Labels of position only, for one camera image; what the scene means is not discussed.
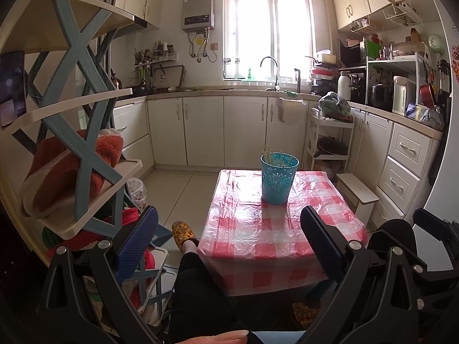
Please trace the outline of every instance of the sink faucet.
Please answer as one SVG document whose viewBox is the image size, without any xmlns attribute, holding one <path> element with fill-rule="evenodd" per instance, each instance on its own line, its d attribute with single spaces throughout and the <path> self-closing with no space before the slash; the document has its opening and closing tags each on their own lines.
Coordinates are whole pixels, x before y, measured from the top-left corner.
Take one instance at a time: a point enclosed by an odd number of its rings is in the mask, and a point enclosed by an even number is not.
<svg viewBox="0 0 459 344">
<path fill-rule="evenodd" d="M 260 67 L 261 67 L 261 65 L 263 64 L 263 61 L 264 61 L 265 59 L 267 59 L 267 58 L 271 59 L 271 60 L 275 63 L 275 65 L 276 65 L 276 85 L 274 86 L 274 89 L 268 88 L 268 89 L 266 89 L 266 90 L 279 91 L 279 90 L 281 90 L 281 87 L 279 86 L 279 65 L 277 64 L 277 61 L 276 61 L 273 57 L 271 57 L 270 55 L 268 55 L 268 56 L 264 57 L 264 58 L 261 60 L 261 62 L 260 62 Z"/>
</svg>

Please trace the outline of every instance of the checkered tablecloth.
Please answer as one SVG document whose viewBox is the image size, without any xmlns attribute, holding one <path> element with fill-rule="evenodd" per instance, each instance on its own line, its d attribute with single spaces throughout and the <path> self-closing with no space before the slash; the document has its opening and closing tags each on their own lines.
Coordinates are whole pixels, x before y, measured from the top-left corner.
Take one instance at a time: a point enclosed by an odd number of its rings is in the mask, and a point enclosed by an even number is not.
<svg viewBox="0 0 459 344">
<path fill-rule="evenodd" d="M 300 226 L 311 205 L 347 240 L 367 242 L 365 225 L 325 172 L 297 172 L 286 205 L 261 199 L 261 171 L 222 170 L 198 253 L 228 295 L 260 294 L 326 279 Z"/>
</svg>

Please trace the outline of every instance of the foot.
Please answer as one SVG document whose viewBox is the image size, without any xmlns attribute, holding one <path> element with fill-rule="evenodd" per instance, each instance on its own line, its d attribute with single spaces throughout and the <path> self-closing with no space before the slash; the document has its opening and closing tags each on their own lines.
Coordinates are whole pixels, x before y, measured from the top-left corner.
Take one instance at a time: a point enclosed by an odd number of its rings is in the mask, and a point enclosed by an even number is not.
<svg viewBox="0 0 459 344">
<path fill-rule="evenodd" d="M 194 242 L 198 246 L 199 241 L 194 235 L 192 229 L 183 221 L 176 221 L 172 224 L 172 235 L 178 249 L 183 252 L 183 243 L 187 240 Z"/>
<path fill-rule="evenodd" d="M 303 330 L 309 329 L 321 309 L 311 309 L 303 303 L 293 303 L 291 306 L 293 317 Z"/>
</svg>

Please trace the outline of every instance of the blue utensil holder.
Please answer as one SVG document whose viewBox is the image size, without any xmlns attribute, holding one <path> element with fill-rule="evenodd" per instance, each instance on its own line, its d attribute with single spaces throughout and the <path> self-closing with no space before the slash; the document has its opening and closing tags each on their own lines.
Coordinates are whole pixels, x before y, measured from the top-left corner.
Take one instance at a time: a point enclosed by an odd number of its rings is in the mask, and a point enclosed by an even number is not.
<svg viewBox="0 0 459 344">
<path fill-rule="evenodd" d="M 271 153 L 275 164 L 281 160 L 281 153 Z M 261 197 L 269 204 L 287 203 L 299 161 L 292 155 L 282 154 L 283 167 L 270 165 L 261 156 Z"/>
</svg>

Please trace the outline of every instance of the plastic table cover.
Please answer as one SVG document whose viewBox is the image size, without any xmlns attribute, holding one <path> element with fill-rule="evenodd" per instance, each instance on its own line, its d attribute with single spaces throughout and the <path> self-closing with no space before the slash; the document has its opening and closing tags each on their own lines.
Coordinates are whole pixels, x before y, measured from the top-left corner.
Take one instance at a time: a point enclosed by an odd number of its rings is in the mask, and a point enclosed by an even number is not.
<svg viewBox="0 0 459 344">
<path fill-rule="evenodd" d="M 306 286 L 326 279 L 300 226 L 311 205 L 347 240 L 367 242 L 355 217 L 325 172 L 295 174 L 287 204 L 261 199 L 261 171 L 222 170 L 198 254 L 230 296 Z"/>
</svg>

